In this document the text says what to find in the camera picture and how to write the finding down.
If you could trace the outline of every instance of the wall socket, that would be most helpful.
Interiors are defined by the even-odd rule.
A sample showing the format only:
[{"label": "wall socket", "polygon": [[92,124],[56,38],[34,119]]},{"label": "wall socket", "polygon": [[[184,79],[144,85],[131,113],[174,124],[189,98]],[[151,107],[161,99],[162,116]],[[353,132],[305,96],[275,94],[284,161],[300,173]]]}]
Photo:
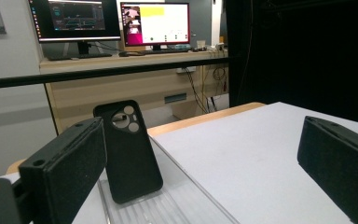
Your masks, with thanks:
[{"label": "wall socket", "polygon": [[186,73],[186,72],[195,72],[196,71],[196,66],[191,66],[191,67],[187,67],[187,69],[185,68],[176,68],[176,73]]}]

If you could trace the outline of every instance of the bolt hole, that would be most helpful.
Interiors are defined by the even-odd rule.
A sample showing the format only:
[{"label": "bolt hole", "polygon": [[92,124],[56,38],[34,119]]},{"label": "bolt hole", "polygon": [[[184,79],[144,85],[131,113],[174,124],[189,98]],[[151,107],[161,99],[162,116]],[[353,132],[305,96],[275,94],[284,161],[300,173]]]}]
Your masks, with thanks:
[{"label": "bolt hole", "polygon": [[34,161],[33,165],[34,166],[40,166],[40,165],[43,165],[43,163],[45,163],[44,160],[39,160],[39,161]]}]

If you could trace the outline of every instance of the monitor with dark screen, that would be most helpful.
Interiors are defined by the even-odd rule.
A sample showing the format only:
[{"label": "monitor with dark screen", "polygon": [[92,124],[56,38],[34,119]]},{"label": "monitor with dark screen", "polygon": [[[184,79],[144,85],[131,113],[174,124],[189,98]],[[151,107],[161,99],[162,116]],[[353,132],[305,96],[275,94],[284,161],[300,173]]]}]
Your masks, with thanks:
[{"label": "monitor with dark screen", "polygon": [[39,43],[120,40],[116,0],[28,0]]},{"label": "monitor with dark screen", "polygon": [[190,43],[189,3],[121,3],[126,47]]}]

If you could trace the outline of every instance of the keyboard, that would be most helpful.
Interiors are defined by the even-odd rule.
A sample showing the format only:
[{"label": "keyboard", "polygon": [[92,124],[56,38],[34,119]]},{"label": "keyboard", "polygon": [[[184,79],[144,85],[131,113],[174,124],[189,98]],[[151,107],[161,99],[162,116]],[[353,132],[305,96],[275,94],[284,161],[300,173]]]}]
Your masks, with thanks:
[{"label": "keyboard", "polygon": [[48,56],[49,61],[63,61],[63,60],[73,60],[73,59],[88,59],[88,58],[102,58],[102,57],[112,57],[112,54],[109,53],[93,53],[93,54],[72,54],[65,56]]},{"label": "keyboard", "polygon": [[166,53],[187,53],[190,49],[161,49],[161,50],[142,50],[143,54],[166,54]]}]

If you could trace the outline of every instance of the desk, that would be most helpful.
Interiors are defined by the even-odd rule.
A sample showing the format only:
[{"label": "desk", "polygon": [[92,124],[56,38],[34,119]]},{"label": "desk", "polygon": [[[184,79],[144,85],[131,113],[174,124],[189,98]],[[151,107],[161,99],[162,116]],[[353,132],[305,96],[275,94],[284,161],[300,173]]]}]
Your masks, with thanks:
[{"label": "desk", "polygon": [[[298,165],[305,116],[358,133],[358,122],[276,103],[187,127],[176,123],[179,129],[152,139],[240,223],[351,223]],[[104,222],[98,192],[93,189],[76,223]]]},{"label": "desk", "polygon": [[[113,56],[78,61],[43,61],[40,64],[40,73],[43,76],[61,72],[225,57],[227,53],[204,51],[128,58]],[[225,82],[226,85],[228,84],[227,67],[224,74],[220,69],[215,71],[217,67],[225,66],[222,64],[197,66],[196,71],[191,73],[194,91],[201,101],[204,101],[205,97],[228,93],[228,88],[223,88]],[[176,69],[48,83],[46,89],[59,133],[81,120],[92,118],[92,110],[96,105],[129,99],[137,101],[143,110],[167,104],[174,105],[172,112],[179,119],[202,114],[195,102],[195,93],[189,77],[186,73],[177,74]]]}]

